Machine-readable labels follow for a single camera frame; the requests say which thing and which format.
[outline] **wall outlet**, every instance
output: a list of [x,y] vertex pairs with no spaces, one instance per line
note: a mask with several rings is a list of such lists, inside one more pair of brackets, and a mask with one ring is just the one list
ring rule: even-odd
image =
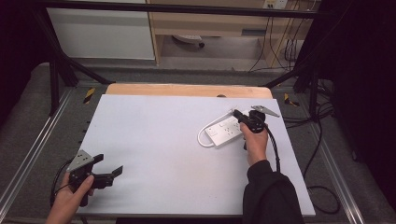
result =
[[285,9],[288,0],[276,0],[274,9]]
[[276,0],[265,0],[262,8],[274,9]]

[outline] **wooden edge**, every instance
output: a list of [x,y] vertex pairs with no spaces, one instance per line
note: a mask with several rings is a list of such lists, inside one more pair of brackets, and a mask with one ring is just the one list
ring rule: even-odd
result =
[[246,86],[209,86],[180,84],[120,84],[108,86],[106,94],[114,95],[173,95],[173,96],[208,96],[224,95],[230,98],[265,98],[272,99],[272,93],[264,87]]

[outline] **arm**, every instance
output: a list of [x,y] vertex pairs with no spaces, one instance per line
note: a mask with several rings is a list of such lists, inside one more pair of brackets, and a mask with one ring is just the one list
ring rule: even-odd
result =
[[304,223],[294,186],[285,175],[273,172],[266,158],[267,131],[252,133],[243,123],[241,131],[247,140],[250,165],[243,202],[244,223]]
[[[69,175],[70,173],[64,175],[61,186],[66,186],[69,183]],[[85,193],[90,190],[92,183],[93,175],[90,175],[82,182],[75,193],[69,187],[59,190],[46,223],[70,223]]]

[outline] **white cable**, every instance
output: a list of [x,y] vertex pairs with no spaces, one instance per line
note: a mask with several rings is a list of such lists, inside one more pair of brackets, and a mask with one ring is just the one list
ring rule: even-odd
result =
[[207,128],[207,127],[209,127],[209,126],[212,125],[213,123],[217,122],[219,119],[222,119],[222,118],[224,118],[224,117],[226,117],[226,116],[228,116],[228,115],[231,115],[231,114],[233,113],[233,110],[234,110],[234,109],[235,109],[235,107],[234,107],[233,109],[229,110],[229,111],[227,112],[227,114],[221,115],[221,117],[219,117],[219,118],[213,120],[212,122],[206,124],[206,126],[198,132],[197,140],[198,140],[199,145],[201,145],[201,147],[213,147],[213,146],[215,145],[215,144],[213,144],[213,143],[207,144],[207,145],[206,145],[206,144],[204,144],[204,143],[201,142],[200,136],[201,136],[201,133],[204,131],[204,129]]

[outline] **white cabinet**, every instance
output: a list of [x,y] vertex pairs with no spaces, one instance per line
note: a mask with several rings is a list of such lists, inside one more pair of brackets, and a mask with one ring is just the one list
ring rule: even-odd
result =
[[[144,0],[106,2],[145,3]],[[62,8],[48,8],[48,12],[69,57],[154,60],[147,12]]]

